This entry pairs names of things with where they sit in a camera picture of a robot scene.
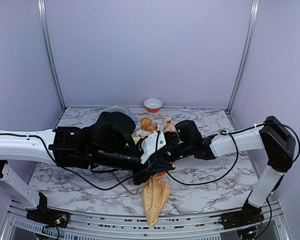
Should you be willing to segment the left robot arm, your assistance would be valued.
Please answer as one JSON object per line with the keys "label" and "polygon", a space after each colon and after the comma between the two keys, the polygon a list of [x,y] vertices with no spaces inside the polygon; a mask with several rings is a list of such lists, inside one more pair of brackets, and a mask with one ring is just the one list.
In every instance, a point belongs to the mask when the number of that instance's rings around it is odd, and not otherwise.
{"label": "left robot arm", "polygon": [[43,223],[53,219],[44,194],[31,189],[9,165],[10,160],[54,164],[65,171],[98,166],[130,171],[135,185],[157,173],[173,169],[165,159],[179,144],[174,131],[155,131],[137,141],[136,125],[122,112],[102,112],[91,126],[66,127],[33,132],[0,130],[0,184],[20,200]]}

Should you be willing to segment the pink fake flower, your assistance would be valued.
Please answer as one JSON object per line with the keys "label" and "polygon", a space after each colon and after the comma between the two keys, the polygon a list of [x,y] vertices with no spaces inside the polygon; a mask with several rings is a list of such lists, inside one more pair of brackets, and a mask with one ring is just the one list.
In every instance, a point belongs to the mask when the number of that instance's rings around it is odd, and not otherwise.
{"label": "pink fake flower", "polygon": [[163,129],[163,132],[166,133],[166,132],[176,132],[176,127],[175,127],[175,124],[172,122],[172,119],[171,118],[166,118],[164,120],[164,129]]}
{"label": "pink fake flower", "polygon": [[143,130],[143,129],[139,129],[135,132],[135,136],[139,137],[139,138],[145,138],[150,134],[151,134],[151,132]]}

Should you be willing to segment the orange wrapping paper sheet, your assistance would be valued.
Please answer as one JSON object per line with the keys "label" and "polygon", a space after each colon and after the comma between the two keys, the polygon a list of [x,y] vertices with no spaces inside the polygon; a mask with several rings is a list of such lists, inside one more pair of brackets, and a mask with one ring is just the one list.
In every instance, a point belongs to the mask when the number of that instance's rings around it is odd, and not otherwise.
{"label": "orange wrapping paper sheet", "polygon": [[171,194],[169,184],[163,180],[166,175],[166,172],[156,173],[136,192],[137,196],[141,196],[144,215],[150,227],[157,225],[160,214]]}

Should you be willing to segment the orange fake flower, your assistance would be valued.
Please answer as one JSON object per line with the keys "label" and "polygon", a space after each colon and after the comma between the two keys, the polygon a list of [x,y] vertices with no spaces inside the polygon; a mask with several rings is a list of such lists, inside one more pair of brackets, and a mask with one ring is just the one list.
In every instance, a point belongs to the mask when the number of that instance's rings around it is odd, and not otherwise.
{"label": "orange fake flower", "polygon": [[149,118],[143,118],[140,121],[140,127],[142,130],[153,133],[154,131],[157,131],[157,126],[153,124],[153,121]]}

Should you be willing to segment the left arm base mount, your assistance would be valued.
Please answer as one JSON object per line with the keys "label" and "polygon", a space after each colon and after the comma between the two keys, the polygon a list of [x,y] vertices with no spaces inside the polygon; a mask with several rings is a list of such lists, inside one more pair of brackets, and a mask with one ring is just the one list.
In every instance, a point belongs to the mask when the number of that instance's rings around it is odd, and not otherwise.
{"label": "left arm base mount", "polygon": [[49,226],[57,226],[66,229],[70,220],[70,213],[48,207],[48,198],[38,193],[38,203],[34,209],[26,209],[26,218]]}

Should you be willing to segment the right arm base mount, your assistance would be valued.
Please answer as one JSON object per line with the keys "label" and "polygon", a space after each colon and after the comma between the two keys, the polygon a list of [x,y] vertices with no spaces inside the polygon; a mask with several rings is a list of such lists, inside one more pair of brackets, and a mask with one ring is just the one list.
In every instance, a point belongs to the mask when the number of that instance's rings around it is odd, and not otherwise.
{"label": "right arm base mount", "polygon": [[255,224],[264,220],[261,207],[255,207],[249,203],[249,198],[244,202],[242,209],[220,215],[218,220],[225,230]]}

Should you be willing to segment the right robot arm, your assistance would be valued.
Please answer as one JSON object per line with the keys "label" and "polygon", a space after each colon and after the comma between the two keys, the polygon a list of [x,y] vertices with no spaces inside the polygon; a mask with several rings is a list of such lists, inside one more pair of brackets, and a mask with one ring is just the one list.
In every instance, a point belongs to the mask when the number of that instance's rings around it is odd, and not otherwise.
{"label": "right robot arm", "polygon": [[180,142],[170,149],[167,156],[172,161],[189,156],[199,160],[214,160],[229,154],[265,150],[267,166],[249,194],[244,208],[237,214],[242,224],[250,223],[257,216],[257,209],[277,189],[285,173],[300,156],[299,136],[293,128],[281,123],[273,115],[245,129],[233,132],[223,130],[220,132],[221,137],[216,134],[202,137],[192,120],[183,120],[175,127]]}

